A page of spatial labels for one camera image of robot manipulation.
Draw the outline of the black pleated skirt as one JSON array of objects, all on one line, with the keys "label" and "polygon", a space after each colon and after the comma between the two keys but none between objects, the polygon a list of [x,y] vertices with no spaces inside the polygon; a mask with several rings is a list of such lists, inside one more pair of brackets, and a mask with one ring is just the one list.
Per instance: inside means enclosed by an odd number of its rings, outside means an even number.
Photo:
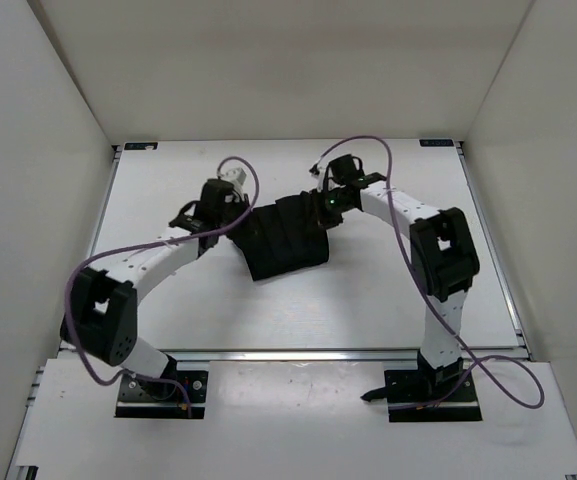
[{"label": "black pleated skirt", "polygon": [[319,224],[311,192],[303,191],[255,207],[227,238],[243,254],[254,281],[329,261],[328,234]]}]

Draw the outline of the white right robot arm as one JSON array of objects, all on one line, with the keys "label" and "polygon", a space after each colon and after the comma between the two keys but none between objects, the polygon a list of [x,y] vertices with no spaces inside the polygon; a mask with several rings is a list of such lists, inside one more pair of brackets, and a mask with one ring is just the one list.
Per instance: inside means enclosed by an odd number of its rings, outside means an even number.
[{"label": "white right robot arm", "polygon": [[313,190],[317,219],[329,229],[342,215],[359,210],[378,218],[406,239],[404,261],[426,303],[424,336],[417,353],[417,391],[439,400],[462,374],[460,344],[462,315],[468,291],[480,262],[462,210],[440,210],[378,180],[355,181],[331,189]]}]

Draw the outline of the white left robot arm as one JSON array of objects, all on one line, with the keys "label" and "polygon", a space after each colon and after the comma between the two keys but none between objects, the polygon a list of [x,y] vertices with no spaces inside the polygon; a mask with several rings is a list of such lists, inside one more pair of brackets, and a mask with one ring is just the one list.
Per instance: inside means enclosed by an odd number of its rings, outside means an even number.
[{"label": "white left robot arm", "polygon": [[139,305],[248,219],[257,198],[245,194],[245,181],[240,168],[217,174],[155,240],[95,254],[71,273],[61,337],[75,347],[95,383],[110,386],[119,377],[102,378],[93,359],[116,368],[119,376],[135,377],[153,397],[174,392],[178,382],[171,357],[138,334]]}]

